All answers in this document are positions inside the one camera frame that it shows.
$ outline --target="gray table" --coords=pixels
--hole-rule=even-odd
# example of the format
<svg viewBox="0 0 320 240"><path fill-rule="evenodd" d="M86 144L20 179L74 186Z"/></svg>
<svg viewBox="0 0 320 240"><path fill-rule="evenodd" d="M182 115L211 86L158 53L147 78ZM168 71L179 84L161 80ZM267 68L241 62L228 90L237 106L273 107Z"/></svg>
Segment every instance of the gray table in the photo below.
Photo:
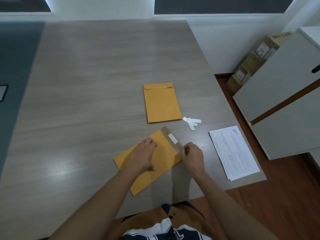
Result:
<svg viewBox="0 0 320 240"><path fill-rule="evenodd" d="M142 85L173 82L183 116L147 124ZM208 132L238 125L185 21L46 24L0 181L0 239L54 232L118 169L113 157L166 126L204 153L224 189L265 180L261 171L227 180ZM118 217L203 196L179 163L132 197Z"/></svg>

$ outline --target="right hand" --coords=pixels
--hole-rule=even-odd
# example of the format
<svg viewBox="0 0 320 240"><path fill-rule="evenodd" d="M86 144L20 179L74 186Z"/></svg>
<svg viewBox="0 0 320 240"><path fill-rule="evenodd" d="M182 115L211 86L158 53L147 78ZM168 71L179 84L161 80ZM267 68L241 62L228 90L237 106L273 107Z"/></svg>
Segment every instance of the right hand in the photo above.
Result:
<svg viewBox="0 0 320 240"><path fill-rule="evenodd" d="M192 142L184 145L181 150L181 156L183 164L193 178L206 172L202 150Z"/></svg>

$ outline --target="wooden trim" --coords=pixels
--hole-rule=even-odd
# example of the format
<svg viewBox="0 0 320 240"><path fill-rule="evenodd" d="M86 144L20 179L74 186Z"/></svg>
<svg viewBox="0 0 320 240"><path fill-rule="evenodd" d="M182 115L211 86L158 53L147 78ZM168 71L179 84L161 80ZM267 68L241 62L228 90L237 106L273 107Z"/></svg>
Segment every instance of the wooden trim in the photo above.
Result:
<svg viewBox="0 0 320 240"><path fill-rule="evenodd" d="M289 104L293 103L294 101L300 99L301 97L305 96L306 94L312 92L313 90L320 87L320 78L310 85L306 86L304 89L300 90L299 92L295 93L291 97L287 98L285 101L282 101L280 104L274 106L273 108L269 109L267 112L263 113L259 117L255 118L253 121L250 122L251 125L255 125L258 122L262 121L266 117L274 114L275 112L279 111L280 109L288 106Z"/></svg>
<svg viewBox="0 0 320 240"><path fill-rule="evenodd" d="M218 74L214 74L214 76L216 77L216 79L229 79L232 75L234 74L234 72L227 72L227 73L218 73Z"/></svg>

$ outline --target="manila envelope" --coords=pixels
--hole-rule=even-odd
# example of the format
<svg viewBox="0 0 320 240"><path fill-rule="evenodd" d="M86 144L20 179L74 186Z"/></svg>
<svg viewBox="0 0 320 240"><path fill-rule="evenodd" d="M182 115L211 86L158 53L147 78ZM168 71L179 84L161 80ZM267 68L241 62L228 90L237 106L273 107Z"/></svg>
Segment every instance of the manila envelope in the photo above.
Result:
<svg viewBox="0 0 320 240"><path fill-rule="evenodd" d="M146 171L142 173L136 179L136 181L134 181L130 188L133 196L136 196L144 188L160 177L164 172L181 161L180 156L182 145L174 138L172 133L170 133L166 127L156 131L149 137L151 137L158 144L154 149L151 159L152 164L155 166L155 171ZM137 145L138 144L134 145L113 159L119 170L122 170L126 163L130 160L131 152Z"/></svg>
<svg viewBox="0 0 320 240"><path fill-rule="evenodd" d="M172 82L143 85L143 93L148 123L182 119Z"/></svg>

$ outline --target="box label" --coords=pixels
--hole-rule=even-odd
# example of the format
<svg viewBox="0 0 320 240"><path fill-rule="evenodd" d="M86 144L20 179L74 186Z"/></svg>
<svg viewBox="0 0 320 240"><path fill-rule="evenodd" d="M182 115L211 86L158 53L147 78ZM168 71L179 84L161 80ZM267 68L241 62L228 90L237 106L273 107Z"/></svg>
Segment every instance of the box label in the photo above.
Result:
<svg viewBox="0 0 320 240"><path fill-rule="evenodd" d="M267 54L266 54L266 60L269 60L271 56L276 52L274 48L272 48Z"/></svg>
<svg viewBox="0 0 320 240"><path fill-rule="evenodd" d="M237 73L235 74L235 77L239 79L239 81L241 81L244 77L245 77L245 74L243 74L242 71L237 71Z"/></svg>
<svg viewBox="0 0 320 240"><path fill-rule="evenodd" d="M246 77L241 81L242 84L245 84L252 76L248 73Z"/></svg>
<svg viewBox="0 0 320 240"><path fill-rule="evenodd" d="M262 42L256 52L259 56L263 57L269 50L270 48L264 42Z"/></svg>

